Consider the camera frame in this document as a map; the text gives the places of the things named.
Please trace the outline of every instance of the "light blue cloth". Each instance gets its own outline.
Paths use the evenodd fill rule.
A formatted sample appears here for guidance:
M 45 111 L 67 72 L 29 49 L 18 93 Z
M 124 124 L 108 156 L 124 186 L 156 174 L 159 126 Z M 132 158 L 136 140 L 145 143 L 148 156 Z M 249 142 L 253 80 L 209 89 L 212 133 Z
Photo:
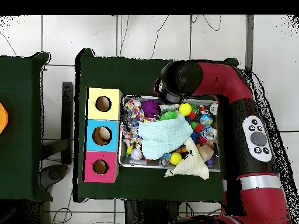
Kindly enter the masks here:
M 151 123 L 139 123 L 138 134 L 142 138 L 142 153 L 146 159 L 156 160 L 163 154 L 174 151 L 193 132 L 184 116 Z

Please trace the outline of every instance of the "white cloth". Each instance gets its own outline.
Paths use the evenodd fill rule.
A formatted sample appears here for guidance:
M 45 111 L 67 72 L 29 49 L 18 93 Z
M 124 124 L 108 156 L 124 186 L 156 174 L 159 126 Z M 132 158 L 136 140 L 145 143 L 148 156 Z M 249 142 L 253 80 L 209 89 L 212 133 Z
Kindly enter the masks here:
M 199 155 L 199 151 L 190 137 L 185 142 L 185 145 L 189 152 L 188 156 L 183 159 L 175 169 L 168 169 L 164 177 L 182 174 L 200 176 L 204 180 L 208 179 L 208 167 L 204 164 L 203 158 Z

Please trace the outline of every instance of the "yellow ball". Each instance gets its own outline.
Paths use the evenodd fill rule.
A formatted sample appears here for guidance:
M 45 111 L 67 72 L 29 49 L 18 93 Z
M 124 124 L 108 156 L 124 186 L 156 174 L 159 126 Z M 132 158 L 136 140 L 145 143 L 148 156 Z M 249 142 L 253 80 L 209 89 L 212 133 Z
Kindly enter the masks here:
M 192 111 L 192 107 L 189 103 L 183 103 L 179 107 L 179 112 L 181 115 L 188 116 Z
M 174 152 L 171 154 L 171 159 L 170 159 L 170 163 L 173 165 L 177 165 L 180 163 L 180 161 L 182 160 L 182 156 L 180 155 L 180 153 Z

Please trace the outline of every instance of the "yellow box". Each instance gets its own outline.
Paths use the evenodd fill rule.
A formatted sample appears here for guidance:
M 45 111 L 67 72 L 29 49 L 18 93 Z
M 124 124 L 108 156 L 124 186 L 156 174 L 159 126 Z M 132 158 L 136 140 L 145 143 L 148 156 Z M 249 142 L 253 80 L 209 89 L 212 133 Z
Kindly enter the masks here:
M 88 119 L 119 120 L 122 96 L 122 92 L 118 89 L 86 88 L 86 98 L 88 97 Z M 101 109 L 99 102 L 109 103 L 109 108 L 100 111 L 103 109 Z

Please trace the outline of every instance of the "gray button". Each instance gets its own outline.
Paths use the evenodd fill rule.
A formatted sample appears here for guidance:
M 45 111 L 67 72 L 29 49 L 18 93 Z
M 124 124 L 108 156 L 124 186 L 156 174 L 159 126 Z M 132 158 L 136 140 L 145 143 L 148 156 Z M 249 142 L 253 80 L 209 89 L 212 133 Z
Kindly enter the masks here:
M 267 143 L 267 137 L 264 133 L 254 132 L 250 137 L 251 142 L 253 142 L 257 146 L 265 146 Z

